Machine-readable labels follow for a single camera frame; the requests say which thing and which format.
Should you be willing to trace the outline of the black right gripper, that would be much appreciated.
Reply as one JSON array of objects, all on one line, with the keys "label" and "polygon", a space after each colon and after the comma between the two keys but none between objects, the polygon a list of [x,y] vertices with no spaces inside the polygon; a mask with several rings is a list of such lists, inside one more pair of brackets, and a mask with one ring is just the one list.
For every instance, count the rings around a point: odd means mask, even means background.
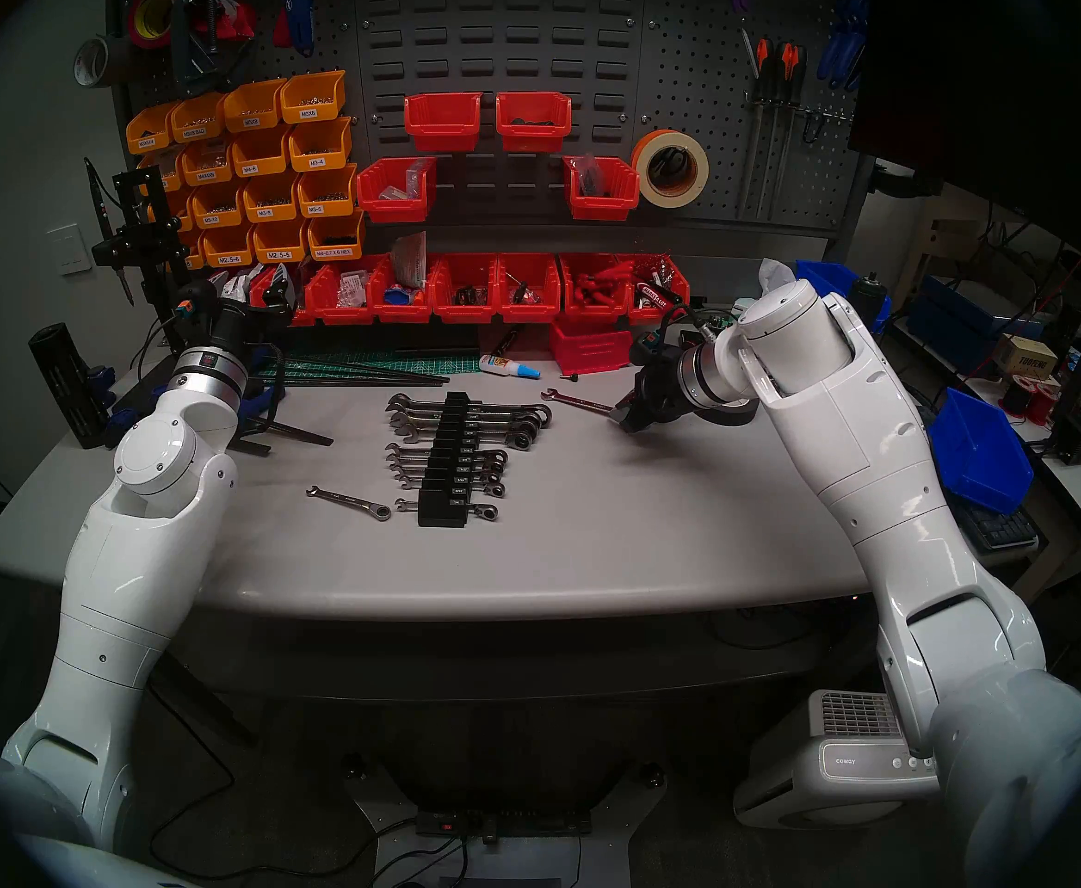
[{"label": "black right gripper", "polygon": [[645,430],[692,412],[692,402],[680,386],[680,349],[660,349],[648,357],[637,373],[633,389],[617,402],[617,424],[627,430]]}]

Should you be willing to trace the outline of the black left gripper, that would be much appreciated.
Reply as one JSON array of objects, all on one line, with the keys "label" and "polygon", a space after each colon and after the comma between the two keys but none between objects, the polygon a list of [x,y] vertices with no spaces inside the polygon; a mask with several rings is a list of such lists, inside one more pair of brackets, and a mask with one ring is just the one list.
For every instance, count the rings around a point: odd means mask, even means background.
[{"label": "black left gripper", "polygon": [[210,346],[221,352],[244,352],[250,345],[268,342],[276,330],[291,326],[297,313],[297,287],[286,264],[275,264],[270,282],[262,291],[262,305],[253,307],[227,296],[250,296],[253,281],[266,270],[252,266],[218,271],[218,291],[212,288]]}]

